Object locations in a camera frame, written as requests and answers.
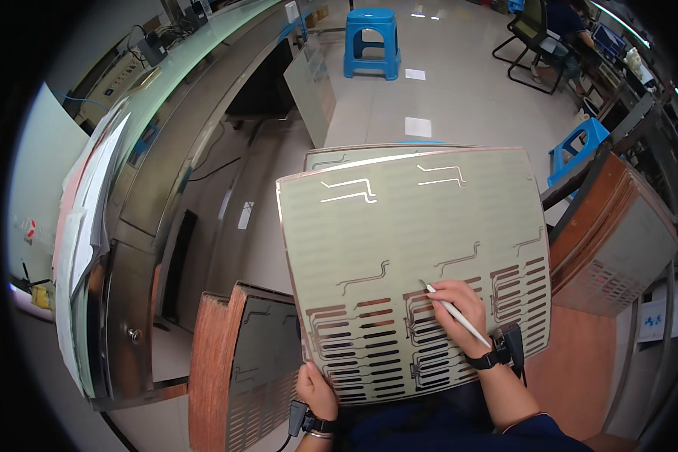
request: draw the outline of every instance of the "black box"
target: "black box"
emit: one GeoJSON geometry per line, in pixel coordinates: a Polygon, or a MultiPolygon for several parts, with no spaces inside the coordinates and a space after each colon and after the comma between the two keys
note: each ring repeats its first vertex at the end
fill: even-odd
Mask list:
{"type": "Polygon", "coordinates": [[[186,15],[186,20],[188,20],[196,30],[208,23],[208,17],[206,17],[206,13],[200,2],[191,3],[188,8],[183,10],[183,13],[186,15]]]}
{"type": "Polygon", "coordinates": [[[138,49],[141,50],[144,58],[151,66],[156,66],[166,58],[166,55],[168,55],[168,52],[166,52],[163,44],[160,43],[155,31],[148,33],[145,38],[138,41],[138,49]]]}

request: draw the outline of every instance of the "silver bracelet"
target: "silver bracelet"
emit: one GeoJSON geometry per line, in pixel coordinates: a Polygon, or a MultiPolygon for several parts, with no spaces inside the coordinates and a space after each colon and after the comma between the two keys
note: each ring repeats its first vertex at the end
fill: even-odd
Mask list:
{"type": "Polygon", "coordinates": [[[321,438],[323,440],[331,440],[333,437],[331,435],[321,435],[319,433],[314,433],[314,432],[307,432],[308,435],[315,436],[317,438],[321,438]]]}

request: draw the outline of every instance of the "computer monitor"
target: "computer monitor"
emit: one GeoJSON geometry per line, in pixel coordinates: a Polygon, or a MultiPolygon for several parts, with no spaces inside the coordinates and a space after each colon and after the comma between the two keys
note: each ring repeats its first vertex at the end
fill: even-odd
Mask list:
{"type": "Polygon", "coordinates": [[[623,38],[616,35],[603,24],[598,24],[598,27],[593,33],[593,39],[614,57],[617,57],[618,54],[625,48],[625,41],[623,38]]]}

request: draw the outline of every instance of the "black watch strap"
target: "black watch strap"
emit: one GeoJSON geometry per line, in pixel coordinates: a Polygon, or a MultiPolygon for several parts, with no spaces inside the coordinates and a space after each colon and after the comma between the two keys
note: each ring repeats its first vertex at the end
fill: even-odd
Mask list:
{"type": "Polygon", "coordinates": [[[307,414],[310,414],[314,418],[314,427],[311,428],[312,430],[315,430],[319,433],[334,433],[334,424],[336,424],[336,421],[319,419],[311,411],[309,411],[307,414]]]}
{"type": "Polygon", "coordinates": [[[467,361],[467,364],[477,370],[491,369],[499,362],[499,358],[497,357],[495,350],[489,351],[477,359],[472,359],[471,357],[465,355],[465,360],[467,361]]]}

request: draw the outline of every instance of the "yellow object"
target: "yellow object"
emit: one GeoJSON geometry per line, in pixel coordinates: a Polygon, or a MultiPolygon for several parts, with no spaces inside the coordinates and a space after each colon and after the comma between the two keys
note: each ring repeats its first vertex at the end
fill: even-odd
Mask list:
{"type": "Polygon", "coordinates": [[[50,305],[47,301],[47,290],[45,287],[33,286],[30,289],[30,293],[32,294],[32,299],[30,300],[31,303],[44,310],[50,309],[50,305]]]}
{"type": "Polygon", "coordinates": [[[307,16],[307,28],[316,27],[316,22],[318,22],[319,20],[316,18],[316,16],[317,16],[316,11],[307,16]]]}

